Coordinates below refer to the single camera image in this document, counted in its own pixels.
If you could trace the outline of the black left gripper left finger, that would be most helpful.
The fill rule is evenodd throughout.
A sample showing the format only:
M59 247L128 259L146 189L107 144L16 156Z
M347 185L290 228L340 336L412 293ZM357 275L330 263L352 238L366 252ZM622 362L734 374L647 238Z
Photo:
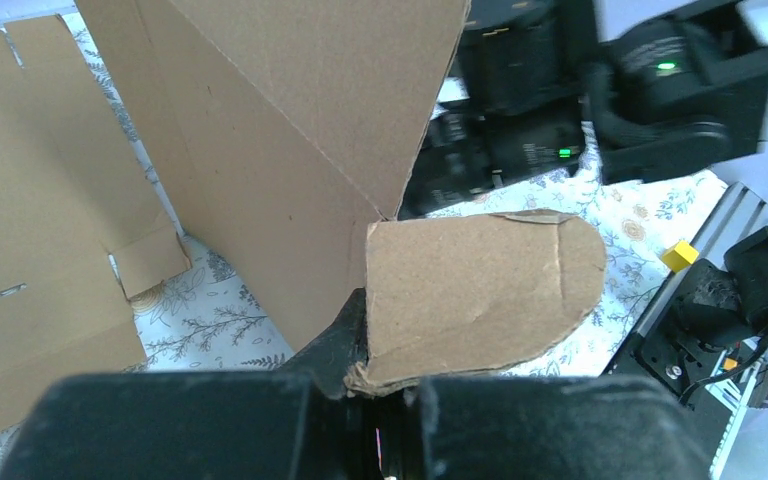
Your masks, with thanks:
M343 374L363 289L271 371L84 374L50 386L1 479L363 479L361 412Z

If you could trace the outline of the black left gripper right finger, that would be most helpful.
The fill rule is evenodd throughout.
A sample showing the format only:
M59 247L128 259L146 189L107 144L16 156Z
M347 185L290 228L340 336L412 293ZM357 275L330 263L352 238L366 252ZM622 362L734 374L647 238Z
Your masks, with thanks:
M434 377L406 405L405 479L709 476L689 414L645 377Z

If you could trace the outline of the cardboard box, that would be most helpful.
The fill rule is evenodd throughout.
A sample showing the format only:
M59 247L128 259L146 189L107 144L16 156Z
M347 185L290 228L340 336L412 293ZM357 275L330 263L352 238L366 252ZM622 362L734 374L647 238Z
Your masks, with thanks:
M538 358L606 254L536 210L398 221L466 1L81 1L184 229L332 398Z

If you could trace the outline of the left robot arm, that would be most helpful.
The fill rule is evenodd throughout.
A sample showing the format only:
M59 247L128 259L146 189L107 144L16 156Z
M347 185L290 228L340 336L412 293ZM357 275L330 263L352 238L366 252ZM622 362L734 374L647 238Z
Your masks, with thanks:
M705 479L704 357L768 348L768 226L692 265L594 379L436 376L350 396L366 293L274 371L95 374L50 387L2 479Z

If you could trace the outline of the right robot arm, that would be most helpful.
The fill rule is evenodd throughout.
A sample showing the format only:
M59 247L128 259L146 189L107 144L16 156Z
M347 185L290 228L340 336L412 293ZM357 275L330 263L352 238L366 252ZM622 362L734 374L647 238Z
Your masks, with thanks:
M768 1L693 1L601 40L591 1L478 1L401 220L559 169L594 141L603 184L652 183L768 141Z

